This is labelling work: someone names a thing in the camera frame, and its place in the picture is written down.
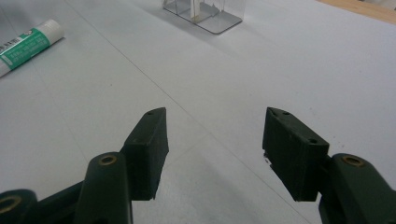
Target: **white cap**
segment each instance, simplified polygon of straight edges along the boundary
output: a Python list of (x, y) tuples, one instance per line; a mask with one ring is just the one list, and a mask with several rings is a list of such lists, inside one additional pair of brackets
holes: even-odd
[(44, 21), (36, 29), (47, 37), (50, 45), (64, 37), (64, 29), (54, 20)]
[(9, 69), (7, 64), (4, 63), (2, 60), (0, 60), (0, 77), (7, 74), (9, 71), (11, 71), (11, 70)]

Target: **green label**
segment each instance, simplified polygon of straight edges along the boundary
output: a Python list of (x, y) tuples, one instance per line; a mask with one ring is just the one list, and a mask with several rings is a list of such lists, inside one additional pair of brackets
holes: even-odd
[(49, 46), (46, 36), (34, 28), (0, 46), (0, 59), (12, 70)]

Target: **glue stick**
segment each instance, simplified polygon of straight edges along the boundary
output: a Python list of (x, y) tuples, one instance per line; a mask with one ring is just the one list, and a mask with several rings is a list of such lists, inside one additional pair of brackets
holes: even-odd
[(0, 77), (64, 37), (64, 30), (54, 20), (41, 23), (24, 34), (0, 45)]

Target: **wooden edge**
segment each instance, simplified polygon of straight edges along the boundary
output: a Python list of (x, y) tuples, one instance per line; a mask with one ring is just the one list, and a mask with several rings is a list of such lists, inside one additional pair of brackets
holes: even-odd
[(396, 11), (374, 4), (361, 2), (358, 0), (318, 0), (334, 7), (355, 12), (380, 21), (389, 22), (396, 25)]

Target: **black robot arm part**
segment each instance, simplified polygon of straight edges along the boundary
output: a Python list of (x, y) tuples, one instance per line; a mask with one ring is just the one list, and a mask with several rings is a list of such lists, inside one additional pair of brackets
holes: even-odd
[(132, 224), (131, 201), (155, 198), (168, 152), (166, 109), (151, 110), (120, 152), (93, 158), (76, 185), (40, 202), (29, 189), (0, 194), (0, 223)]
[(357, 156), (328, 156), (329, 144), (291, 113), (268, 107), (264, 157), (297, 202), (314, 202), (324, 224), (396, 224), (396, 192)]

